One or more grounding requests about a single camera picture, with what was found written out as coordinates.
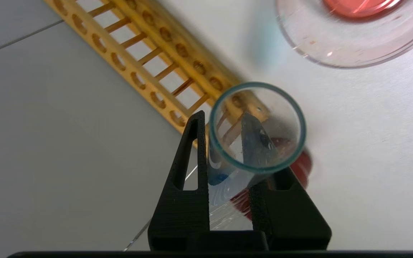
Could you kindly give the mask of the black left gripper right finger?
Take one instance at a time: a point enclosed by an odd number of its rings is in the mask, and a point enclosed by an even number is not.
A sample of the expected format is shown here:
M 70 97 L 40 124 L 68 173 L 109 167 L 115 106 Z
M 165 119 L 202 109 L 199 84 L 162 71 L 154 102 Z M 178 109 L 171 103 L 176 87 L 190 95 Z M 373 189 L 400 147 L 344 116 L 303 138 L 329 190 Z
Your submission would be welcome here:
M 271 251 L 325 251 L 332 231 L 290 168 L 252 186 L 251 222 Z

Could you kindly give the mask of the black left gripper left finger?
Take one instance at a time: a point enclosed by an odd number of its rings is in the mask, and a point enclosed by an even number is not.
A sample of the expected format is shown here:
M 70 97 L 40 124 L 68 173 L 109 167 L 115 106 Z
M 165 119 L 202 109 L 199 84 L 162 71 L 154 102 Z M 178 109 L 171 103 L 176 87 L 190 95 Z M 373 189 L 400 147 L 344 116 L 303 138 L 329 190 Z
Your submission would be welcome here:
M 197 189 L 185 190 L 194 140 L 197 140 Z M 205 113 L 199 111 L 188 119 L 149 224 L 147 235 L 151 251 L 185 251 L 191 236 L 210 230 L 205 149 Z

